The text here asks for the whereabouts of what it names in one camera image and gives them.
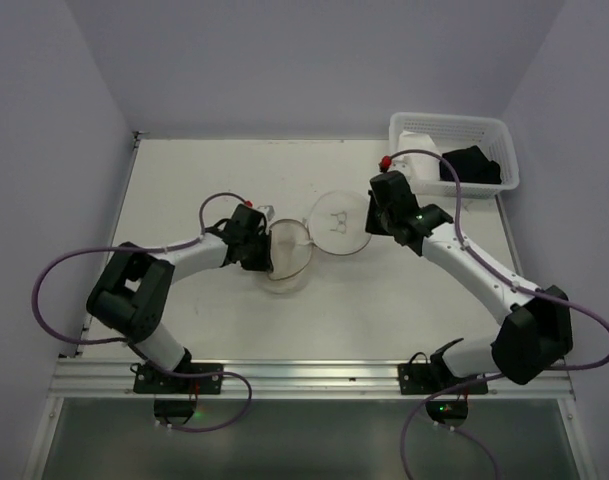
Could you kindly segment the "white bra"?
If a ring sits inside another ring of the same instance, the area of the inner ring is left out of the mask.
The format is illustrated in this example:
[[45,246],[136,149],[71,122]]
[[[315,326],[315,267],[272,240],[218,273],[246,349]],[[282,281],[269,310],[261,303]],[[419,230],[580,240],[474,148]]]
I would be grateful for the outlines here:
[[404,130],[398,137],[397,151],[420,150],[420,153],[410,153],[396,157],[393,160],[395,170],[404,173],[411,181],[438,181],[440,179],[440,161],[431,152],[440,152],[433,139],[428,134]]

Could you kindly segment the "black bra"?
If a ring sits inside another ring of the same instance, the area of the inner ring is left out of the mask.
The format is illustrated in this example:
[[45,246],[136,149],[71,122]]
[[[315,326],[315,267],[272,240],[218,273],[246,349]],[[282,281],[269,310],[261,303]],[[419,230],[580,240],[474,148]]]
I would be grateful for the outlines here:
[[442,157],[462,183],[499,185],[502,182],[500,165],[489,160],[478,146],[445,152]]

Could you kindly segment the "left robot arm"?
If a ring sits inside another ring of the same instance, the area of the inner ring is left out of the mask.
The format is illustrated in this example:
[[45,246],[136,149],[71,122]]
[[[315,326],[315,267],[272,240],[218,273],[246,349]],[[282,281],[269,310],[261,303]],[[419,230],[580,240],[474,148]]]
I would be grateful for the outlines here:
[[229,218],[208,227],[187,246],[152,253],[126,242],[102,271],[86,302],[87,312],[120,333],[148,363],[176,378],[186,378],[190,352],[162,322],[173,284],[207,270],[238,264],[251,272],[270,272],[271,233],[265,209],[239,204]]

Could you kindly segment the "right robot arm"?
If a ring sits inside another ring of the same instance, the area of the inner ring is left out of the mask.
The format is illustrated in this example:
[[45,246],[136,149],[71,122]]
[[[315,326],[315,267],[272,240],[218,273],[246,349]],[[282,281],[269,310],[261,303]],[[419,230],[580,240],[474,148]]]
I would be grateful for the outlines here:
[[370,181],[365,224],[373,235],[390,236],[446,271],[497,321],[497,334],[455,339],[411,367],[412,380],[433,390],[501,373],[525,385],[573,347],[568,297],[558,287],[545,290],[474,247],[454,218],[435,204],[419,205],[405,176],[380,173]]

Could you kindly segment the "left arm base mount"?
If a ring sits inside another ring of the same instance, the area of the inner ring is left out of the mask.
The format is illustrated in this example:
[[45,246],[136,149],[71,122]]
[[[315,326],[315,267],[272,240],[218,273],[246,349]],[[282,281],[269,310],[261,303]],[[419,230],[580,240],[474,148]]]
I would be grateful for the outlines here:
[[222,386],[220,375],[177,378],[159,372],[148,363],[131,364],[130,371],[135,375],[133,392],[154,395],[154,417],[164,423],[185,425],[197,413],[199,395],[218,395]]

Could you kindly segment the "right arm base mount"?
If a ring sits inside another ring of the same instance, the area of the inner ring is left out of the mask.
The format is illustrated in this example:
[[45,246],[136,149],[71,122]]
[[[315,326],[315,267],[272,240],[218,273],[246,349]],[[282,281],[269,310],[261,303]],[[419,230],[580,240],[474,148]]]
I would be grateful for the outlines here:
[[[407,362],[397,365],[400,394],[431,396],[444,389],[465,384],[469,380],[482,379],[482,376],[456,378],[445,367],[433,362],[433,358],[423,352],[414,354]],[[438,426],[455,429],[461,427],[469,415],[471,395],[489,393],[486,381],[453,391],[453,399],[438,397],[422,407],[427,417]]]

